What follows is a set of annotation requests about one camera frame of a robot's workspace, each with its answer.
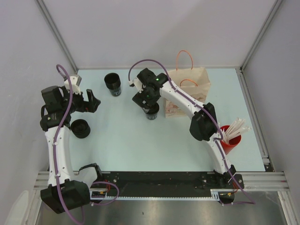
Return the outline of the paper takeout bag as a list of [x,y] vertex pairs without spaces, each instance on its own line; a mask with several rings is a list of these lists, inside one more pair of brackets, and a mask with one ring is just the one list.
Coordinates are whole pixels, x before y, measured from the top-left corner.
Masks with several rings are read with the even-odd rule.
[[[204,103],[210,90],[210,80],[206,68],[191,67],[188,69],[178,68],[179,56],[176,57],[176,69],[169,70],[168,74],[177,87],[182,89],[192,98]],[[185,116],[186,114],[174,102],[164,99],[166,118]]]

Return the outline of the tall black tumbler cup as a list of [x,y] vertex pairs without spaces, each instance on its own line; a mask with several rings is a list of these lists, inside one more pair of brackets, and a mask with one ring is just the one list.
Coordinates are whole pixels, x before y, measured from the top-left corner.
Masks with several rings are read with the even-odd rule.
[[121,81],[117,73],[108,73],[104,77],[104,82],[112,96],[117,97],[121,94]]

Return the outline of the black coffee cup lid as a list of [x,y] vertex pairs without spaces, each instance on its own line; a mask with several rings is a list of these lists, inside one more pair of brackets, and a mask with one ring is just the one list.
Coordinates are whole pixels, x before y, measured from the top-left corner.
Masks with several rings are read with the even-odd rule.
[[145,110],[145,113],[148,115],[154,115],[159,112],[159,104],[155,103],[153,106],[150,106],[149,109]]

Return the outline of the dark translucent coffee cup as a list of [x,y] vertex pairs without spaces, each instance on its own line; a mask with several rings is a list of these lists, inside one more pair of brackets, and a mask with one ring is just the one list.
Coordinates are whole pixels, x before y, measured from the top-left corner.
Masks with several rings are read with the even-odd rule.
[[157,118],[157,115],[158,115],[158,111],[148,111],[146,113],[146,118],[149,120],[154,120]]

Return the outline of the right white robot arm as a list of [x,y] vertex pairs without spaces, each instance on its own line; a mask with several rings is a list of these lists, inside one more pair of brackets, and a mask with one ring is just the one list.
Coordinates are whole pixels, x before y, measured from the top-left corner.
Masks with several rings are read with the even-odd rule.
[[234,180],[236,169],[225,155],[221,145],[223,134],[218,126],[214,105],[203,104],[192,98],[173,82],[168,74],[155,75],[145,68],[135,79],[129,80],[129,86],[138,92],[132,100],[149,113],[160,98],[175,103],[191,119],[189,132],[198,141],[206,141],[208,153],[213,161],[216,182],[221,188],[229,187]]

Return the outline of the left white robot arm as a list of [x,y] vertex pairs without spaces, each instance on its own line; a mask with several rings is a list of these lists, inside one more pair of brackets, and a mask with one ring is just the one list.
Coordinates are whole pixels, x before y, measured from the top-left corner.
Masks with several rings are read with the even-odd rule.
[[75,175],[69,150],[69,138],[73,133],[78,138],[90,134],[85,120],[71,121],[74,112],[94,113],[101,101],[87,89],[88,101],[82,93],[70,95],[64,86],[51,86],[41,91],[45,105],[41,108],[40,126],[45,133],[49,150],[49,179],[47,188],[41,190],[42,201],[55,213],[82,207],[90,202],[91,186],[97,188],[104,178],[96,164],[85,165]]

